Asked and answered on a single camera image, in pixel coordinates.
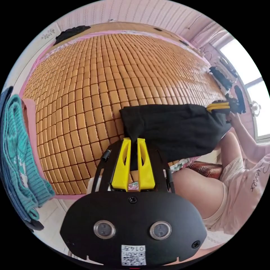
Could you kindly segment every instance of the thigh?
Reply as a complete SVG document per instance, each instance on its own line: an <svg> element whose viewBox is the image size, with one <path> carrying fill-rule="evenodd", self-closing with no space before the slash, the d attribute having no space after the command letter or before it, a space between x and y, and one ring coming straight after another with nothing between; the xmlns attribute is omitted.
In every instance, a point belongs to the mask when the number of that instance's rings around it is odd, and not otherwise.
<svg viewBox="0 0 270 270"><path fill-rule="evenodd" d="M203 219L212 216L223 200L223 184L189 169L181 169L172 175L175 192L190 201Z"/></svg>
<svg viewBox="0 0 270 270"><path fill-rule="evenodd" d="M227 132L220 140L219 145L223 168L236 158L242 158L240 145L232 132Z"/></svg>

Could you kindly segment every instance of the yellow bracket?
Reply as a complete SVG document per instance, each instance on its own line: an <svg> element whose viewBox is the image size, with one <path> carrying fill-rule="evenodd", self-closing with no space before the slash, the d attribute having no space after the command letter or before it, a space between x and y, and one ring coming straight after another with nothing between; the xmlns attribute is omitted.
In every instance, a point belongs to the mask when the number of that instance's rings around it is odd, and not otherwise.
<svg viewBox="0 0 270 270"><path fill-rule="evenodd" d="M212 110L219 110L219 109L230 109L229 102L218 102L218 103L211 103L206 107L208 112L212 112Z"/></svg>
<svg viewBox="0 0 270 270"><path fill-rule="evenodd" d="M130 138L124 138L112 179L112 187L115 189L128 191L130 154L131 140Z"/></svg>
<svg viewBox="0 0 270 270"><path fill-rule="evenodd" d="M153 189L155 187L155 180L145 139L138 138L137 144L138 144L137 151L138 151L139 191Z"/></svg>

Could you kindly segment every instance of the person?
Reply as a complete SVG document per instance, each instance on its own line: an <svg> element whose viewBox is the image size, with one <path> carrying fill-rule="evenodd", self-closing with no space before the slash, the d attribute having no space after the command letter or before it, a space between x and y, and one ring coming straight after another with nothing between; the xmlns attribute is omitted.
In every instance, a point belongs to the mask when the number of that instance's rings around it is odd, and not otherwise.
<svg viewBox="0 0 270 270"><path fill-rule="evenodd" d="M270 144L258 145L238 114L230 113L227 120L231 122L247 159L255 166L245 169L238 140L229 131L217 146L224 168L220 180L204 177L189 168L173 173L172 177L176 194L197 208L207 230L235 235L264 192L270 175Z"/></svg>

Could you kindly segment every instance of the qr code sticker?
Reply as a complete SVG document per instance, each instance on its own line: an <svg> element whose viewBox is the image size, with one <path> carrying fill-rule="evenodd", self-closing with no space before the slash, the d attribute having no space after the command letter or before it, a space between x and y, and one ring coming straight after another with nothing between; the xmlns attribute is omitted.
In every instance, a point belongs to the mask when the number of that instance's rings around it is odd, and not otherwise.
<svg viewBox="0 0 270 270"><path fill-rule="evenodd" d="M140 266L146 265L145 246L121 246L122 265Z"/></svg>

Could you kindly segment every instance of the mattress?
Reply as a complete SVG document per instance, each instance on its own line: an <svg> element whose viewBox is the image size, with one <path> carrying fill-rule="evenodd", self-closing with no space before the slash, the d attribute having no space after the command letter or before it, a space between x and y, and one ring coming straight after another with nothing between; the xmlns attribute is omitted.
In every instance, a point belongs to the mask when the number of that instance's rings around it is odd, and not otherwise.
<svg viewBox="0 0 270 270"><path fill-rule="evenodd" d="M38 155L56 194L86 194L102 152L124 137L121 108L206 107L224 98L207 70L202 59L176 44L132 33L92 36L45 57L23 98L36 103ZM131 172L129 182L136 180Z"/></svg>

